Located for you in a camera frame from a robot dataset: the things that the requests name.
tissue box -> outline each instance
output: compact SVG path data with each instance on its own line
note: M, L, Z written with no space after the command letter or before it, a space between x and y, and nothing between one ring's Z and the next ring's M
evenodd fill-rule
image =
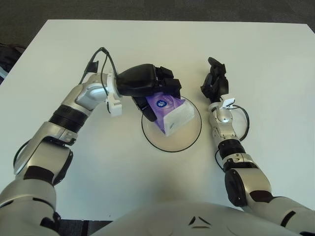
M146 98L157 117L155 123L166 136L173 134L194 117L194 107L185 99L162 92Z

black cable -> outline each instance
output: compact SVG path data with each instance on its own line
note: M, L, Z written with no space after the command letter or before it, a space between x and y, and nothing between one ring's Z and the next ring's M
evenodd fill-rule
M245 117L246 117L246 123L247 123L247 127L246 127L246 130L245 130L245 133L243 134L243 136L240 138L240 141L243 141L247 135L248 135L248 131L250 130L250 117L247 113L247 111L243 108L243 107L240 107L238 105L233 105L235 108L228 108L229 110L235 110L235 109L241 109L244 114L245 114Z
M106 93L106 96L108 96L108 92L107 92L107 90L106 90L106 88L105 88L105 86L104 86L104 82L103 82L103 70L104 70L104 67L105 67L105 64L106 64L106 61L107 61L107 57L108 57L108 56L106 55L104 64L103 64L102 69L101 69L101 71L100 71L100 81L102 82L102 86L103 86L103 89L104 89L104 91L105 91L105 93Z
M106 93L106 96L108 97L108 92L107 92L107 90L106 90L106 88L105 88L105 85L104 85L104 82L103 82L103 70L104 70L104 67L105 67L107 58L108 58L108 55L106 54L106 58L105 58L104 64L103 64L102 69L101 69L101 71L100 71L100 81L101 81L101 83L102 83L102 86L103 86L103 89L104 89L104 91L105 91L105 93ZM110 113L108 102L107 102L106 106L107 106L107 111Z
M15 156L14 156L14 159L13 159L13 167L15 165L15 162L20 154L20 152L22 151L22 149L29 143L30 140L28 140L26 143L24 143L19 149L18 151L16 152Z
M106 57L109 58L110 63L111 63L112 68L113 68L113 71L114 71L114 75L115 75L116 79L118 78L118 74L117 74L117 71L116 71L116 68L115 68L115 64L114 64L114 62L113 62L112 57L110 56L110 54L109 54L109 52L108 52L108 50L107 50L106 48L101 47L101 48L99 48L99 49L93 54L93 56L92 56L91 59L89 60L87 66L85 67L85 70L84 70L84 72L83 72L83 75L82 75L82 78L81 78L79 84L82 84L82 83L83 83L84 77L85 77L85 76L87 75L87 73L88 73L87 71L88 71L89 65L93 62L93 60L95 59L96 55L97 55L99 52L105 53Z
M84 69L84 72L83 72L83 75L82 75L82 78L81 78L79 84L82 84L82 82L83 82L83 80L84 80L84 77L87 75L89 65L93 62L93 60L94 60L94 58L96 57L96 55L97 55L99 52L102 52L102 51L103 51L103 48L99 48L99 49L93 54L93 56L91 57L91 59L89 60L87 66L86 66L85 69Z
M118 79L118 74L117 74L117 71L116 71L116 68L115 68L115 64L114 64L114 62L112 60L112 57L110 56L109 52L105 48L103 48L103 49L106 51L104 53L109 58L109 61L110 61L111 65L112 65L112 68L113 68L113 71L114 71L114 75L115 75L116 79Z
M218 160L217 160L217 153L219 152L219 149L216 151L216 154L215 154L215 160L216 160L216 163L217 165L220 167L221 170L223 170L223 168L221 167L221 165L219 164Z
M243 141L247 135L248 135L248 131L250 130L250 117L247 113L247 111L243 108L243 107L240 107L238 105L233 105L235 108L228 108L229 110L235 110L235 109L241 109L244 114L245 114L245 117L246 117L246 123L247 123L247 127L246 127L246 130L245 130L245 133L243 134L243 136L240 138L240 141ZM223 168L221 167L221 165L219 164L218 160L217 160L217 153L219 152L219 150L216 151L215 153L215 160L216 160L216 163L217 165L220 167L221 170L223 170Z

floor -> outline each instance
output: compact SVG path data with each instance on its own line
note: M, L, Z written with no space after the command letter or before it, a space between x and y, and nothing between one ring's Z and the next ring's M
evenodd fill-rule
M315 32L315 0L2 1L0 42L28 46L47 19L303 23ZM59 233L87 236L108 223L62 220Z

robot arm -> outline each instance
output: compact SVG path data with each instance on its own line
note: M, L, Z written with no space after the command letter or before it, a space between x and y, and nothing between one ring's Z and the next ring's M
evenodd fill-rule
M222 158L229 200L255 214L301 235L315 235L315 212L286 197L274 197L269 180L248 155L237 137L229 110L234 98L228 94L225 66L209 58L211 71L202 92L212 102L209 122Z
M151 64L131 68L117 78L95 73L74 87L14 160L16 178L0 194L0 235L58 235L54 185L62 181L72 161L67 146L75 143L98 104L106 101L111 115L117 116L122 112L121 96L132 96L143 114L154 121L145 96L157 91L180 96L180 88L170 70Z

white table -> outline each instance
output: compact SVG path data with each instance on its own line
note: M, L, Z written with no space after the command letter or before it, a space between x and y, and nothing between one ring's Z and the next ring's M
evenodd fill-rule
M63 218L115 220L170 200L232 206L214 161L209 103L199 88L209 56L225 63L230 92L250 114L243 146L274 195L315 208L315 34L298 24L48 21L0 86L0 189L13 180L16 150L50 118L101 46L120 72L142 63L170 68L181 94L199 109L202 131L187 150L163 152L142 134L130 98L118 118L101 105L79 132L72 164L56 187ZM245 120L234 114L241 134Z

